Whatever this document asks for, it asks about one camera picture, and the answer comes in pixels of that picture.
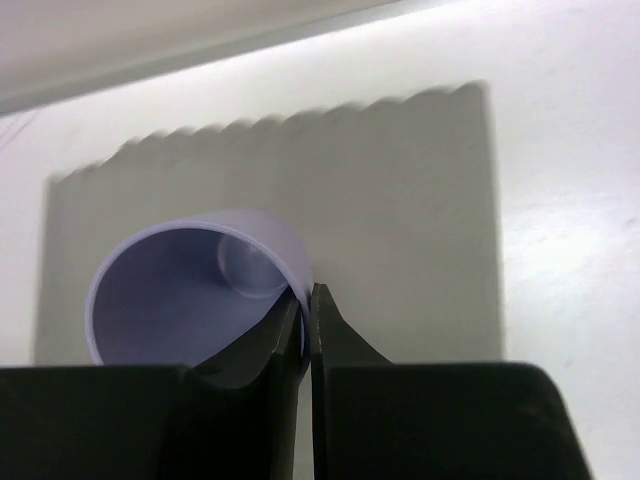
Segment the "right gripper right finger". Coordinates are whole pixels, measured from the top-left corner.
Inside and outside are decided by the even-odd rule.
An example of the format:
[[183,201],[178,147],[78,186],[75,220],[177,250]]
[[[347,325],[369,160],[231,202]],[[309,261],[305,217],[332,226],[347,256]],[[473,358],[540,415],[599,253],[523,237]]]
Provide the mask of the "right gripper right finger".
[[588,479],[554,381],[505,361],[395,364],[324,284],[309,320],[318,479]]

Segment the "grey cloth napkin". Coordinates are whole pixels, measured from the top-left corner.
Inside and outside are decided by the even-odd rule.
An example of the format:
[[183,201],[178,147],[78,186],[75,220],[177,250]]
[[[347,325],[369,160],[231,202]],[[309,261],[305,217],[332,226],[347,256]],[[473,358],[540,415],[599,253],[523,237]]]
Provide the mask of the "grey cloth napkin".
[[258,208],[300,235],[314,279],[394,361],[503,350],[489,87],[472,82],[285,119],[155,133],[49,179],[34,360],[86,364],[100,263],[142,229]]

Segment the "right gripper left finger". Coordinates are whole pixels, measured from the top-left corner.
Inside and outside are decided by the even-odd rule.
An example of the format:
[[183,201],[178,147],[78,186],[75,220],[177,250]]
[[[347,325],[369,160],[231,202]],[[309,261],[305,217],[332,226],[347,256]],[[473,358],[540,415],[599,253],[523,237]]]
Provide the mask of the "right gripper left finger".
[[300,305],[204,363],[5,368],[5,479],[289,479]]

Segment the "purple plastic cup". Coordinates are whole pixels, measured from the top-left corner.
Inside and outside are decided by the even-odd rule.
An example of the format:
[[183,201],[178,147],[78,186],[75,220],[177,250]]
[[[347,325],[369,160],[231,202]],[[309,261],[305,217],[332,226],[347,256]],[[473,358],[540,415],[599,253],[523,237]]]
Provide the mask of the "purple plastic cup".
[[310,363],[310,256],[294,228],[257,209],[152,225],[101,263],[84,310],[97,365],[194,367],[255,327],[285,290],[301,312],[301,365]]

